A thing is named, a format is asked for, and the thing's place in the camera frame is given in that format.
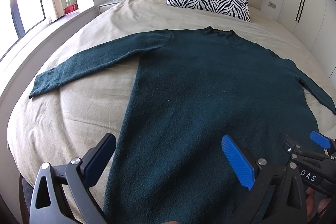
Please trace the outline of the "person's right hand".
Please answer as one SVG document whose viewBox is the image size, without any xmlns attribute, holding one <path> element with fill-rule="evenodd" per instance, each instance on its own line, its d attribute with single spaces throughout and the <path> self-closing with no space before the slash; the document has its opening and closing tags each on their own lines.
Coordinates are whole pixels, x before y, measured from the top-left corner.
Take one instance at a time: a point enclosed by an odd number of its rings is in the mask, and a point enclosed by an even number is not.
<svg viewBox="0 0 336 224">
<path fill-rule="evenodd" d="M 307 221 L 311 221 L 311 217 L 314 216 L 316 213 L 321 214 L 330 201 L 331 199 L 327 197 L 316 198 L 315 190 L 308 187 L 306 190 Z"/>
</svg>

